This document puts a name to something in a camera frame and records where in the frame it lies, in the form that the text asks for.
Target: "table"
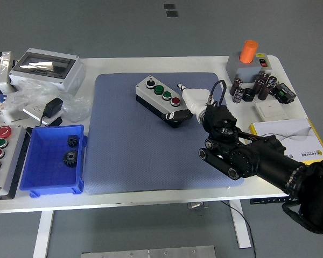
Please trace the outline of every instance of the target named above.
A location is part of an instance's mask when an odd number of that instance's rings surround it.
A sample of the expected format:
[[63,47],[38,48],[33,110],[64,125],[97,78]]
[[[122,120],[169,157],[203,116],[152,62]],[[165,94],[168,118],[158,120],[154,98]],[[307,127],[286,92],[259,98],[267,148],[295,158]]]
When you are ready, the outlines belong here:
[[[229,94],[230,80],[225,70],[228,56],[189,56],[170,58],[110,58],[110,59],[82,59],[85,65],[86,77],[78,90],[76,97],[84,97],[93,100],[95,79],[100,74],[108,73],[172,73],[172,72],[211,72],[219,79],[225,80],[228,90],[225,94],[227,107],[237,118],[237,126],[246,131],[251,123],[261,121],[254,108],[257,98],[253,102],[241,102],[235,104]],[[273,67],[273,76],[280,82],[284,82],[294,91],[286,72],[280,61],[275,56],[269,56]],[[283,108],[290,119],[306,118],[306,113],[298,98]],[[88,134],[90,117],[78,124],[84,124],[85,135]],[[24,127],[37,126],[38,122],[33,118],[14,122]],[[246,178],[244,183],[237,187],[216,188],[216,189],[191,189],[191,190],[168,190],[168,191],[147,191],[130,193],[112,193],[105,195],[90,196],[85,192],[81,195],[63,194],[41,196],[31,198],[28,192],[17,190],[12,200],[0,200],[0,213],[5,212],[31,212],[43,211],[40,228],[36,242],[34,257],[45,257],[47,243],[52,223],[54,210],[69,209],[92,209],[99,207],[116,207],[130,205],[150,205],[167,203],[188,203],[215,200],[239,200],[249,198],[278,197],[285,194],[264,181],[254,176]],[[241,210],[240,203],[234,203]]]

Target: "table leg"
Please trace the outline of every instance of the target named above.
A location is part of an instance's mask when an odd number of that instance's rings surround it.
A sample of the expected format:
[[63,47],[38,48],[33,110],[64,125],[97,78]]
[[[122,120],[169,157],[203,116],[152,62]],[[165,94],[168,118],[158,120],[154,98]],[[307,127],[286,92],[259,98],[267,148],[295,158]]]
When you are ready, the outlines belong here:
[[46,258],[54,211],[42,211],[33,258]]
[[[242,215],[242,205],[240,200],[230,200],[229,201],[230,206],[237,209]],[[238,212],[231,209],[231,214],[233,218],[233,224],[235,226],[237,240],[239,248],[251,248],[251,243],[249,239],[248,229],[247,225],[245,223],[245,220],[242,218],[242,216],[239,215]]]

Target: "power adapter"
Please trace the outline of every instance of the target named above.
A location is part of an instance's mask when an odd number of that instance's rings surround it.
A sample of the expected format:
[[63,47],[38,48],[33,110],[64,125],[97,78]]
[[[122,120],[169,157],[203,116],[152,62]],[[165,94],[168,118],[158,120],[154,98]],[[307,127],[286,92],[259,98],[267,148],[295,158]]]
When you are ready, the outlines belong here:
[[62,108],[64,102],[60,98],[55,98],[45,105],[43,110],[43,117],[51,118],[56,115]]

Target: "book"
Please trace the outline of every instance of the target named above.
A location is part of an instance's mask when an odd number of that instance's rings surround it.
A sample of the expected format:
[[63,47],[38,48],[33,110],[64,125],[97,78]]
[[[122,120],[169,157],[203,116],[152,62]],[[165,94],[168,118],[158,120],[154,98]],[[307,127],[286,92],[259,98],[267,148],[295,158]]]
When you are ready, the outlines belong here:
[[252,123],[249,131],[262,137],[274,134],[286,147],[285,155],[296,161],[311,164],[323,160],[323,142],[307,118]]

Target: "button panel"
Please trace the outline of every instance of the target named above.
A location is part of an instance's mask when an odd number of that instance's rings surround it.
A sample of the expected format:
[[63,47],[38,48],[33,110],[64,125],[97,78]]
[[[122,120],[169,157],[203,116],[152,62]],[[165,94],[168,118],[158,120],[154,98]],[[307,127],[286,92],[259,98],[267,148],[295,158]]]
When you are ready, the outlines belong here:
[[[177,84],[174,88],[180,92]],[[158,116],[187,109],[180,94],[151,75],[136,85],[135,93],[137,100],[141,98],[138,101]]]
[[0,126],[0,199],[9,195],[24,137],[22,126]]

